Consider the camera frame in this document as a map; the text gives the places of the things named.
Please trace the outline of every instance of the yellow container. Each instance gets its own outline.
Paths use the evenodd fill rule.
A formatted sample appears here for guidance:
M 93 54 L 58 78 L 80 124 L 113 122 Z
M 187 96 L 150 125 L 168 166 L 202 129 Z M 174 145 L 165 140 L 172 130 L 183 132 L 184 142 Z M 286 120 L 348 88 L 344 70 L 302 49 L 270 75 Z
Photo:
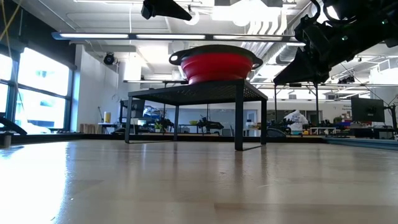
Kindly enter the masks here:
M 105 123 L 110 123 L 111 122 L 111 112 L 106 112 L 104 113 L 104 122 Z

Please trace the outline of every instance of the computer monitor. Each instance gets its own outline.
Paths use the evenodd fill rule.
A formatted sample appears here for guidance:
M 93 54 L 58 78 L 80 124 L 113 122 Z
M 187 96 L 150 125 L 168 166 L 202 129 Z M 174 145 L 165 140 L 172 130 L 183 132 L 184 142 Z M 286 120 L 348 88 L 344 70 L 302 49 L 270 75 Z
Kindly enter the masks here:
M 125 123 L 127 118 L 127 103 L 128 100 L 120 101 L 120 116 L 119 122 Z M 133 100 L 131 108 L 131 118 L 142 118 L 144 114 L 145 100 Z
M 352 98 L 351 110 L 353 121 L 385 122 L 382 100 Z

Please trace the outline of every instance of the person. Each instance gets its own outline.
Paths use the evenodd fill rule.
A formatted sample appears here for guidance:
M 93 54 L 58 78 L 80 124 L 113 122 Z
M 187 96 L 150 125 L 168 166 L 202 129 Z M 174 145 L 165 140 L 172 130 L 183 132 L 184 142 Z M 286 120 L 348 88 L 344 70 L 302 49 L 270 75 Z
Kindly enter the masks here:
M 304 115 L 300 113 L 299 110 L 295 110 L 285 116 L 285 119 L 290 119 L 294 122 L 294 124 L 288 125 L 291 128 L 292 134 L 300 134 L 303 131 L 303 125 L 308 124 L 308 120 Z

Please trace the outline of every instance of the table leg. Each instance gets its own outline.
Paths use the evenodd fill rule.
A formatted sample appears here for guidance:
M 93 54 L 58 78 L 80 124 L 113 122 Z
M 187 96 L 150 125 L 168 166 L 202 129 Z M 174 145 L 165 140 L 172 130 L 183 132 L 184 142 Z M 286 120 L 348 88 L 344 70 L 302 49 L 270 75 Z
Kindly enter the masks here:
M 132 96 L 129 96 L 129 102 L 127 104 L 126 131 L 124 132 L 124 142 L 126 143 L 130 143 L 131 107 L 132 107 Z
M 235 150 L 243 151 L 243 85 L 236 86 Z
M 178 113 L 180 112 L 180 107 L 175 106 L 175 118 L 174 118 L 174 127 L 178 127 Z M 178 128 L 174 128 L 174 138 L 173 140 L 177 140 Z
M 267 144 L 267 100 L 261 101 L 261 144 Z

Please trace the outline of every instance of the wooden floor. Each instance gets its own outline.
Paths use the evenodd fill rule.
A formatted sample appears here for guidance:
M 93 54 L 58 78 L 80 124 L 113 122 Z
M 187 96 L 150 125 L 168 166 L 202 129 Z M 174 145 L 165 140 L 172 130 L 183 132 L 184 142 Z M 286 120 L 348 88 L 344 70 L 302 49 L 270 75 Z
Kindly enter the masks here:
M 0 150 L 0 223 L 398 223 L 398 152 L 73 141 Z

